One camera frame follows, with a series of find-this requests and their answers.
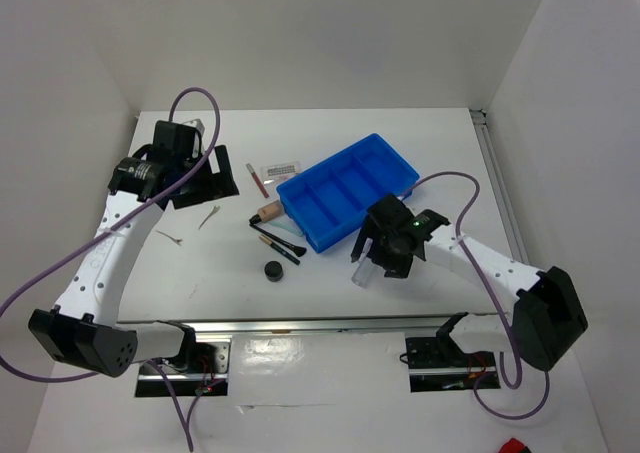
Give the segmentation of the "black round jar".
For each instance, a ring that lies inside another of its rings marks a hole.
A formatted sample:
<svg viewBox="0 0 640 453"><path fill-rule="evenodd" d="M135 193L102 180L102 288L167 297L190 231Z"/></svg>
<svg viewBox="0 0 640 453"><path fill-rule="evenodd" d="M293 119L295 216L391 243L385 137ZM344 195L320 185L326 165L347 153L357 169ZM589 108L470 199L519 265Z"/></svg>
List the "black round jar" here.
<svg viewBox="0 0 640 453"><path fill-rule="evenodd" d="M283 267L278 261L269 261L264 266L264 274L270 282L279 282L284 276Z"/></svg>

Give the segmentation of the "clear plastic tube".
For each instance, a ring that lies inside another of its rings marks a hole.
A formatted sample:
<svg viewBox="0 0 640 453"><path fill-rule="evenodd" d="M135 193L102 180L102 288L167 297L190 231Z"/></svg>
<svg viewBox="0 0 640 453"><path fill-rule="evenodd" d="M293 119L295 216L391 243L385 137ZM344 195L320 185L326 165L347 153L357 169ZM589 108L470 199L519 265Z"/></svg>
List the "clear plastic tube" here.
<svg viewBox="0 0 640 453"><path fill-rule="evenodd" d="M372 263L371 259L368 256L371 244L371 239L367 239L365 241L363 251L361 252L357 260L356 270L351 277L351 281L360 288L366 288L368 286L375 269L375 265Z"/></svg>

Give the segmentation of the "black makeup brush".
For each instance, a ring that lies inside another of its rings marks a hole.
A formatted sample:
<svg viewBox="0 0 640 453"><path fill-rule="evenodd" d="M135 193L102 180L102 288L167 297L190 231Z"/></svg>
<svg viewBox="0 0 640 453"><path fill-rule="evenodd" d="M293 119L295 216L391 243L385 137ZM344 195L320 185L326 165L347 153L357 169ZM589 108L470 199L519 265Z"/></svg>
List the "black makeup brush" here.
<svg viewBox="0 0 640 453"><path fill-rule="evenodd" d="M257 225L250 225L251 228L253 228L254 230L258 231L261 235L263 235L264 237L278 243L280 246L288 249L289 251L291 251L295 256L297 257L302 257L306 254L307 249L305 247L302 246L298 246L298 245L294 245L280 237L278 237L277 235L274 235L268 231L265 231L264 229L258 227Z"/></svg>

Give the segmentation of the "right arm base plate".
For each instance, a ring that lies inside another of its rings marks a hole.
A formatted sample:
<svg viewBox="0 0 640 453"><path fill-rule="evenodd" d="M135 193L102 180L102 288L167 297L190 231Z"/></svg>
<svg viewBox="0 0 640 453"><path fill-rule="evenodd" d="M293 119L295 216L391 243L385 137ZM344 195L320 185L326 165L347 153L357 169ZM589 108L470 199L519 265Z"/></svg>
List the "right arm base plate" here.
<svg viewBox="0 0 640 453"><path fill-rule="evenodd" d="M472 390L477 379L480 389L501 388L493 353L445 353L435 337L409 337L405 345L399 361L408 367L412 393Z"/></svg>

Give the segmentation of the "beige hair clip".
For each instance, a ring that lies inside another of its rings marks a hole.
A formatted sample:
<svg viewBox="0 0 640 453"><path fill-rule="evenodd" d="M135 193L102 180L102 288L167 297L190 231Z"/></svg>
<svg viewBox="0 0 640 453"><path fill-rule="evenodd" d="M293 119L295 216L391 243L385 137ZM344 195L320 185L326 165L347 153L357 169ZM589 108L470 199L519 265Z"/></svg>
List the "beige hair clip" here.
<svg viewBox="0 0 640 453"><path fill-rule="evenodd" d="M216 213L218 213L219 210L220 206L215 205L198 226L198 231L201 230L202 227L207 223L207 221L210 220Z"/></svg>

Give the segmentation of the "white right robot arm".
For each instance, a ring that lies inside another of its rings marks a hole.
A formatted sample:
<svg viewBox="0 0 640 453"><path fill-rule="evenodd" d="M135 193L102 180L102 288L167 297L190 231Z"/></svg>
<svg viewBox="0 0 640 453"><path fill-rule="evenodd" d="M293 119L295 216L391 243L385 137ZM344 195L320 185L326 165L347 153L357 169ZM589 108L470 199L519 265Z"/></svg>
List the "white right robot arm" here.
<svg viewBox="0 0 640 453"><path fill-rule="evenodd" d="M438 330L436 352L448 365L478 352L512 351L549 372L588 327L567 272L519 263L456 232L432 210L413 214L391 194L367 211L351 252L352 261L361 257L387 278L407 278L414 259L420 259L493 291L495 313L457 313Z"/></svg>

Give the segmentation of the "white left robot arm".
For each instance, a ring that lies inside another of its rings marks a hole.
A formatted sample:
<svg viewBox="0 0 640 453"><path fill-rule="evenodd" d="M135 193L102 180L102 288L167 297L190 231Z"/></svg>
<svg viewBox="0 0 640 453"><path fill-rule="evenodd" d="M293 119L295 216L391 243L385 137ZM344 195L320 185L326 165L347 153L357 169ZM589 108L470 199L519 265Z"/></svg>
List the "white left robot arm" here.
<svg viewBox="0 0 640 453"><path fill-rule="evenodd" d="M204 158L204 131L198 119L159 120L152 142L114 168L97 245L54 306L35 310L28 323L53 360L118 377L131 364L152 359L184 372L206 352L194 329L182 323L118 322L126 283L166 207L182 209L238 193L226 147L214 149L218 172Z"/></svg>

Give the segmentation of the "red black object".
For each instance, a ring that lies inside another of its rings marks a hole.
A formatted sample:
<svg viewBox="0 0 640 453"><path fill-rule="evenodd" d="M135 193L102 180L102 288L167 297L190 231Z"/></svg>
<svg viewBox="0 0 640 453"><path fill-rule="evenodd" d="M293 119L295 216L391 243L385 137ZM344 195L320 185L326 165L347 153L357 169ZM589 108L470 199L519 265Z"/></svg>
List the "red black object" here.
<svg viewBox="0 0 640 453"><path fill-rule="evenodd" d="M499 453L531 453L531 450L520 440L510 438L500 447Z"/></svg>

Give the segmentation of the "aluminium front rail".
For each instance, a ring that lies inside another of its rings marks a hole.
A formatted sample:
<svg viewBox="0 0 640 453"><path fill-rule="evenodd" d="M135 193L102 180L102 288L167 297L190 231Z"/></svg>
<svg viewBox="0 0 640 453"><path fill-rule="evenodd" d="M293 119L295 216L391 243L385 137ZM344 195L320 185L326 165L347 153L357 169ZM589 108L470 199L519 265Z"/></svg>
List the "aluminium front rail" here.
<svg viewBox="0 0 640 453"><path fill-rule="evenodd" d="M196 321L187 323L153 321L116 324L115 326L105 326L85 320L80 320L79 323L81 328L87 331L96 330L102 335L136 335L139 344L144 341L156 342L163 348L168 348L170 343L180 344L184 337L195 337L197 334L407 333L414 330L437 331L449 320L450 317L448 316L398 316L273 321Z"/></svg>

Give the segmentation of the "aluminium side rail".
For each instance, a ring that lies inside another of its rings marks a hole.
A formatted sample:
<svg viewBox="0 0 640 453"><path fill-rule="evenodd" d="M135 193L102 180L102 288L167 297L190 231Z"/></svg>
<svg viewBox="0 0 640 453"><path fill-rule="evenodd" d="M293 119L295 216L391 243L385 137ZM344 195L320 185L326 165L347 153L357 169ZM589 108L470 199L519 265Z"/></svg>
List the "aluminium side rail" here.
<svg viewBox="0 0 640 453"><path fill-rule="evenodd" d="M470 109L469 113L489 175L491 187L497 201L498 210L506 232L509 248L513 257L517 261L529 264L529 255L524 245L515 211L507 191L506 183L491 138L487 114L484 110L473 109Z"/></svg>

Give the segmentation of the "brown hair clip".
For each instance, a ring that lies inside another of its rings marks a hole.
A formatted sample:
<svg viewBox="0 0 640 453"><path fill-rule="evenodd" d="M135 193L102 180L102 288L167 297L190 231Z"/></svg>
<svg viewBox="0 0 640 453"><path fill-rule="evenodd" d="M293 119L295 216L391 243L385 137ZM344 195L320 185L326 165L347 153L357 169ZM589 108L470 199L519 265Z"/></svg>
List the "brown hair clip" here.
<svg viewBox="0 0 640 453"><path fill-rule="evenodd" d="M182 241L183 241L182 239L174 238L174 237L170 236L169 234L164 233L164 232L161 232L161 231L159 231L159 230L157 230L157 229L156 229L156 230L154 230L154 231L155 231L157 234L162 235L163 237L165 237L165 238L169 239L170 241L172 241L172 242L173 242L174 244L176 244L177 246L181 246L181 243L182 243Z"/></svg>

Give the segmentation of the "false eyelash packet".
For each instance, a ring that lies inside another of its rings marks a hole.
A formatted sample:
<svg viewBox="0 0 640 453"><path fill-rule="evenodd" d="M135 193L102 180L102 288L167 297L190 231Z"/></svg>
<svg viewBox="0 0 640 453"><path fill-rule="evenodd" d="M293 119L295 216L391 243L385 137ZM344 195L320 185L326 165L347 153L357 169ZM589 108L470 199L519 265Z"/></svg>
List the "false eyelash packet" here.
<svg viewBox="0 0 640 453"><path fill-rule="evenodd" d="M262 166L260 176L265 186L286 182L302 173L301 164L297 161Z"/></svg>

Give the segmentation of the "blue compartment tray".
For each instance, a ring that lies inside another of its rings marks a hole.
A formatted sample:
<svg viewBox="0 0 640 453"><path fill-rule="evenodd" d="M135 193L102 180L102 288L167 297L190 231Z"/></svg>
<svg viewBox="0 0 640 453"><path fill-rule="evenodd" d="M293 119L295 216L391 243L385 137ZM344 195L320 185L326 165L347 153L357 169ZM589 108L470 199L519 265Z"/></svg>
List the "blue compartment tray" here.
<svg viewBox="0 0 640 453"><path fill-rule="evenodd" d="M366 210L400 195L418 172L377 133L353 143L276 187L285 213L322 253L359 229Z"/></svg>

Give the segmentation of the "gold green mascara tube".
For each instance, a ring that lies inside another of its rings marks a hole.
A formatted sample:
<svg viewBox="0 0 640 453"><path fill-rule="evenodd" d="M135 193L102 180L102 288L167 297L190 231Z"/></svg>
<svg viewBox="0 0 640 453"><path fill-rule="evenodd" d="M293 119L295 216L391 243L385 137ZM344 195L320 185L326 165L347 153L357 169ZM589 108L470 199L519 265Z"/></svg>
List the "gold green mascara tube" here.
<svg viewBox="0 0 640 453"><path fill-rule="evenodd" d="M276 251L278 254L280 254L281 256L283 256L284 258L289 260L290 262L292 262L293 264L295 264L295 265L299 265L300 264L300 260L297 257L295 257L294 255L289 253L287 250L285 250L283 247L281 247L279 244L277 244L273 240L269 239L268 237L266 237L264 235L260 235L259 239L263 243L268 245L271 249Z"/></svg>

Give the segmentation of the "beige foundation bottle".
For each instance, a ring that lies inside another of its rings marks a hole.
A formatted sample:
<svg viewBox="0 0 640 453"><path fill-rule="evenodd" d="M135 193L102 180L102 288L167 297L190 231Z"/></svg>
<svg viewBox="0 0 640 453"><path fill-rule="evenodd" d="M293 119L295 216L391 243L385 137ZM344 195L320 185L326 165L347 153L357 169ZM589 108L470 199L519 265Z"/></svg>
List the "beige foundation bottle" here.
<svg viewBox="0 0 640 453"><path fill-rule="evenodd" d="M250 225L260 223L268 223L284 213L284 208L280 200L271 202L257 210L257 212L249 219Z"/></svg>

